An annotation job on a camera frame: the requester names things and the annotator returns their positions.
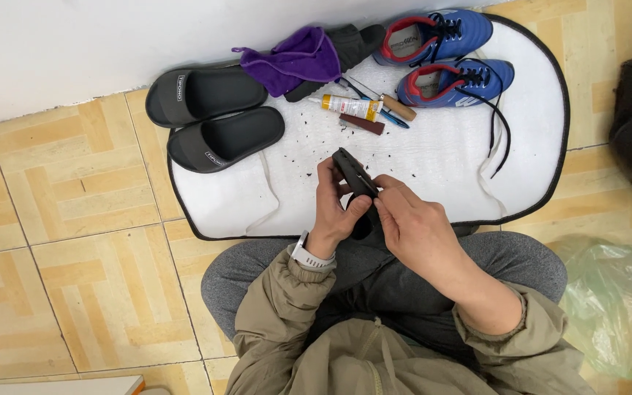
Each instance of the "shoe lace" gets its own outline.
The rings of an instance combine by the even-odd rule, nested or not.
[[[490,177],[490,178],[494,178],[494,176],[496,176],[496,173],[499,173],[499,170],[501,170],[501,168],[504,166],[504,163],[506,163],[508,154],[511,151],[511,128],[508,126],[508,122],[506,121],[504,114],[502,114],[501,111],[499,110],[499,100],[501,100],[501,93],[504,92],[504,80],[501,79],[499,74],[491,66],[489,66],[487,63],[479,59],[472,59],[472,58],[461,59],[457,63],[455,63],[455,67],[458,67],[465,60],[473,60],[477,63],[481,63],[485,67],[484,70],[480,70],[479,72],[477,69],[461,68],[460,73],[458,73],[457,77],[458,79],[461,79],[465,83],[461,86],[456,86],[455,90],[460,92],[461,94],[465,94],[465,95],[478,99],[479,101],[491,107],[493,110],[492,121],[491,121],[491,126],[490,126],[491,136],[489,139],[489,153],[487,153],[487,157],[489,157],[492,154],[492,149],[494,148],[494,118],[496,117],[497,114],[499,115],[499,119],[501,120],[501,123],[504,124],[504,128],[506,129],[506,149],[504,152],[504,158],[501,159],[501,163],[499,163],[499,166],[496,167],[494,174],[492,174],[492,176]],[[498,78],[501,83],[501,87],[499,88],[499,94],[496,96],[496,103],[492,103],[480,95],[473,94],[472,92],[469,92],[463,89],[465,87],[471,87],[471,86],[479,86],[479,85],[486,86],[489,83],[489,79],[491,78],[492,73],[494,73],[496,78]]]
[[[430,53],[430,62],[435,61],[435,57],[438,55],[440,45],[444,40],[454,39],[455,37],[462,38],[462,31],[460,30],[462,20],[461,19],[445,19],[441,13],[432,13],[428,17],[435,22],[435,26],[428,27],[428,33],[432,37],[436,37],[435,44],[433,45],[433,51]],[[418,67],[429,56],[424,56],[422,60],[412,63],[411,67]]]

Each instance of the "wooden handle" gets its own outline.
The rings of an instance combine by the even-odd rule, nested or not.
[[[399,101],[390,95],[382,95],[382,101],[384,105],[397,114],[401,115],[407,121],[413,121],[416,117],[416,111],[413,111],[410,107],[399,103]]]

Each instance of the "white cloth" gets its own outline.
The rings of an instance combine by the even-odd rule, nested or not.
[[[511,154],[494,178],[489,177],[504,156],[506,137],[497,122],[499,148],[482,166],[489,152],[492,114],[485,104],[416,109],[416,120],[408,122],[411,129],[380,119],[386,126],[377,136],[343,129],[337,113],[316,103],[270,97],[265,105],[282,113],[285,135],[262,151],[263,160],[252,155],[214,174],[172,165],[189,219],[209,238],[301,234],[315,220],[316,165],[338,147],[346,148],[373,177],[389,174],[422,199],[442,203],[451,222],[497,221],[528,210],[554,188],[565,136],[561,84],[542,50],[501,23],[494,22],[494,35],[481,51],[488,59],[508,60],[515,68],[502,109],[511,126]],[[380,66],[369,58],[346,77],[396,97],[399,80],[410,71],[407,66]],[[336,84],[314,96],[326,93],[356,96]]]

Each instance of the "beige jacket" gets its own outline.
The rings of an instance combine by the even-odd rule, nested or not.
[[[562,339],[564,312],[539,292],[507,283],[523,319],[501,336],[478,333],[453,309],[482,374],[409,346],[377,319],[328,329],[302,354],[316,309],[336,280],[307,271],[285,250],[250,284],[235,320],[240,357],[226,394],[594,394],[579,376],[583,355]]]

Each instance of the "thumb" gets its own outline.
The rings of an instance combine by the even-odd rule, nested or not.
[[[367,195],[360,195],[353,199],[347,206],[346,221],[348,226],[355,226],[360,217],[367,212],[367,209],[372,206],[372,199]]]
[[[387,242],[399,241],[399,225],[394,220],[392,213],[387,210],[387,207],[378,198],[374,198],[374,207],[377,207],[379,213],[379,221],[382,222],[382,230],[384,231],[384,238]]]

